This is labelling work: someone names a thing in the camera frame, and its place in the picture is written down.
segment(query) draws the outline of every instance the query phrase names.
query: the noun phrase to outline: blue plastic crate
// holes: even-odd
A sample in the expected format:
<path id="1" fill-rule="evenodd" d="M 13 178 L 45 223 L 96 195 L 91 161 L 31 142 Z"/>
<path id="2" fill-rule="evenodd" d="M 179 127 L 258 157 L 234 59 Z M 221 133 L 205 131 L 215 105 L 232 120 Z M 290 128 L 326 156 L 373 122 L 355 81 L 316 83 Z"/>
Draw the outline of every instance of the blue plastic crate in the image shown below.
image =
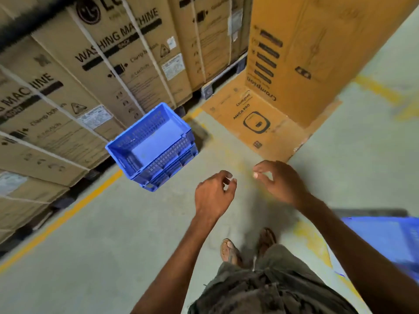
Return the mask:
<path id="1" fill-rule="evenodd" d="M 342 221 L 419 283 L 419 218 L 348 217 Z"/>
<path id="2" fill-rule="evenodd" d="M 152 179 L 150 183 L 141 186 L 150 192 L 154 192 L 161 185 L 167 182 L 173 175 L 175 175 L 181 168 L 183 168 L 197 154 L 198 149 L 194 143 L 192 147 L 182 153 L 175 161 L 173 161 L 158 176 L 156 176 L 156 178 Z"/>
<path id="3" fill-rule="evenodd" d="M 191 127 L 164 102 L 106 145 L 125 175 L 149 184 L 194 146 Z"/>

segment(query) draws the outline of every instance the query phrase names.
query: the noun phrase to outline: person's left hand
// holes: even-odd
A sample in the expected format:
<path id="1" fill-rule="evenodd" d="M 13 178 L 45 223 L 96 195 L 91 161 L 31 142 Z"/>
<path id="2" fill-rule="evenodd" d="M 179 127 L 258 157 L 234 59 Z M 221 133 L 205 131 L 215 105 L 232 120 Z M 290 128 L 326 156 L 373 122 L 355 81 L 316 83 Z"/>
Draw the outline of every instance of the person's left hand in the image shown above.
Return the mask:
<path id="1" fill-rule="evenodd" d="M 198 184 L 195 190 L 196 217 L 215 224 L 234 199 L 237 180 L 227 171 L 220 171 Z"/>

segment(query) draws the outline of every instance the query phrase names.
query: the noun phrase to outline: flip-flop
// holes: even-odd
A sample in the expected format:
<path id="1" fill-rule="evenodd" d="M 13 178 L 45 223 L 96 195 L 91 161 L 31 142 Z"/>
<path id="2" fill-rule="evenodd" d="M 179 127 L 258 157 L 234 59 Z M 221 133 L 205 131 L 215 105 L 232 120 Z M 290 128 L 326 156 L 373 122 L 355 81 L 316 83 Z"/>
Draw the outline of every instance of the flip-flop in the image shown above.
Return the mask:
<path id="1" fill-rule="evenodd" d="M 270 241 L 272 242 L 271 244 L 266 243 L 263 241 L 262 239 L 262 232 L 266 231 L 268 233 L 268 236 L 270 237 Z M 268 227 L 264 227 L 259 235 L 259 241 L 258 244 L 256 246 L 256 251 L 257 251 L 257 257 L 260 257 L 260 250 L 262 247 L 264 246 L 268 246 L 268 248 L 270 248 L 272 245 L 274 245 L 276 243 L 276 236 L 274 234 L 274 232 L 272 231 L 272 229 L 268 228 Z"/>
<path id="2" fill-rule="evenodd" d="M 230 248 L 228 246 L 229 242 L 233 245 L 233 248 Z M 223 246 L 224 245 L 226 245 L 227 249 L 228 249 L 228 258 L 225 258 L 225 255 L 223 254 Z M 240 251 L 235 247 L 234 243 L 228 238 L 224 239 L 223 242 L 221 243 L 220 255 L 221 255 L 221 259 L 225 262 L 229 262 L 229 263 L 239 265 L 239 266 L 240 266 L 240 264 L 243 264 L 243 259 L 241 257 Z"/>

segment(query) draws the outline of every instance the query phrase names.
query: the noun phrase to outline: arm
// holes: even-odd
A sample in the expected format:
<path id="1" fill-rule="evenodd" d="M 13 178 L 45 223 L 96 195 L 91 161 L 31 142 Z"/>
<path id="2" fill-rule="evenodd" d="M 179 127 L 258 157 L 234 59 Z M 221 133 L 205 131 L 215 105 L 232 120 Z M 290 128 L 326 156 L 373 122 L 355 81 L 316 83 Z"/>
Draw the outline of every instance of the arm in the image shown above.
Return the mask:
<path id="1" fill-rule="evenodd" d="M 195 190 L 196 214 L 179 246 L 134 306 L 131 314 L 179 314 L 199 251 L 217 220 L 234 199 L 237 180 L 221 171 Z M 224 184 L 229 184 L 226 191 Z"/>
<path id="2" fill-rule="evenodd" d="M 311 195 L 297 172 L 282 162 L 263 161 L 254 167 L 277 199 L 293 205 L 323 235 L 349 279 L 373 313 L 419 311 L 419 286 L 347 227 L 327 205 Z M 264 172 L 271 172 L 273 181 Z"/>

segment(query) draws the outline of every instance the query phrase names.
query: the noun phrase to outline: hand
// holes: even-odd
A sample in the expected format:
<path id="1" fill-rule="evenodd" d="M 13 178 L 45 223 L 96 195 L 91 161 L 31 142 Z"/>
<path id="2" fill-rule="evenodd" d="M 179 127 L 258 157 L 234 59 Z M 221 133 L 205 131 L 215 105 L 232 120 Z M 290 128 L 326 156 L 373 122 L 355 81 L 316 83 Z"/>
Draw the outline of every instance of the hand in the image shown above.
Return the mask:
<path id="1" fill-rule="evenodd" d="M 254 178 L 260 180 L 266 189 L 278 200 L 301 211 L 311 196 L 298 173 L 288 164 L 280 161 L 262 161 L 253 168 Z M 274 180 L 265 172 L 271 172 Z"/>
<path id="2" fill-rule="evenodd" d="M 227 171 L 220 171 L 198 184 L 195 190 L 196 217 L 204 218 L 215 225 L 234 199 L 237 180 Z"/>

